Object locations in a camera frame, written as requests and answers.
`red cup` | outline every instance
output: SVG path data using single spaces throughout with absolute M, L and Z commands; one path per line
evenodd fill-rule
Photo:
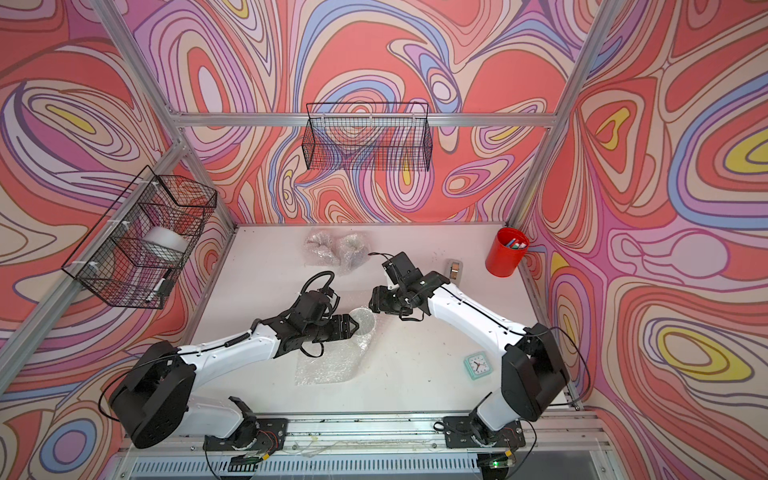
M 525 248 L 512 249 L 515 242 L 525 243 Z M 528 238 L 520 230 L 504 227 L 496 233 L 491 245 L 491 251 L 485 259 L 485 268 L 496 276 L 506 277 L 515 272 L 518 263 L 528 251 Z

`pink wall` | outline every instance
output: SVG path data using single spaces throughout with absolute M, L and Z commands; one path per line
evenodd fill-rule
M 432 112 L 552 112 L 590 2 L 208 0 L 124 18 L 170 104 L 302 112 L 312 101 L 426 101 Z M 433 129 L 429 173 L 306 172 L 301 128 L 190 128 L 240 223 L 504 220 L 542 129 Z
M 3 343 L 63 275 L 88 228 L 168 146 L 86 3 L 0 6 Z M 97 478 L 124 435 L 98 414 L 101 390 L 151 343 L 180 339 L 223 232 L 213 217 L 163 311 L 78 296 L 0 397 L 1 479 Z
M 628 2 L 525 231 L 630 478 L 768 475 L 767 142 L 768 5 Z

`black wire basket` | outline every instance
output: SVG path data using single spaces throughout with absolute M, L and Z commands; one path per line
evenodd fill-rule
M 61 269 L 109 306 L 162 309 L 216 202 L 213 188 L 153 174 L 122 219 L 112 220 L 117 225 L 95 253 L 77 262 L 78 271 L 70 271 L 69 260 L 95 227 Z
M 306 110 L 307 170 L 429 171 L 429 104 L 320 102 Z

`alarm clock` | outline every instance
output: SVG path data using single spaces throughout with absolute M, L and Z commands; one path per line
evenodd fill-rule
M 464 366 L 473 380 L 486 376 L 493 372 L 491 363 L 485 358 L 485 352 L 473 353 L 464 359 Z

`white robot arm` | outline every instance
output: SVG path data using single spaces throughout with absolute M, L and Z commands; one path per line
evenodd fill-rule
M 324 276 L 322 288 L 307 291 Z M 316 274 L 288 310 L 254 320 L 245 332 L 200 345 L 174 348 L 162 341 L 150 346 L 109 397 L 134 445 L 145 449 L 172 434 L 210 435 L 235 449 L 250 445 L 260 426 L 242 400 L 209 399 L 194 391 L 249 363 L 303 351 L 304 342 L 323 348 L 324 342 L 350 338 L 359 325 L 347 314 L 335 314 L 340 298 L 330 288 L 333 277 L 330 271 Z
M 373 312 L 403 318 L 420 309 L 502 358 L 501 388 L 489 393 L 467 419 L 480 445 L 493 445 L 510 422 L 538 419 L 567 384 L 568 371 L 554 337 L 542 325 L 528 328 L 493 313 L 443 275 L 422 275 L 405 253 L 382 265 L 392 283 L 373 290 Z M 307 291 L 323 276 L 329 277 L 323 287 Z M 288 310 L 255 320 L 245 332 L 179 348 L 163 341 L 147 349 L 109 397 L 134 445 L 147 448 L 169 435 L 209 435 L 234 449 L 251 445 L 260 425 L 242 400 L 208 399 L 194 391 L 248 363 L 303 351 L 304 342 L 322 345 L 350 338 L 359 325 L 349 315 L 336 315 L 339 297 L 330 288 L 332 280 L 333 272 L 318 273 Z
M 418 308 L 500 357 L 501 388 L 488 394 L 468 416 L 478 444 L 493 445 L 510 422 L 534 422 L 568 384 L 568 370 L 554 336 L 540 323 L 528 328 L 488 310 L 445 276 L 434 271 L 422 275 L 403 252 L 382 266 L 391 282 L 373 290 L 371 310 L 403 318 Z

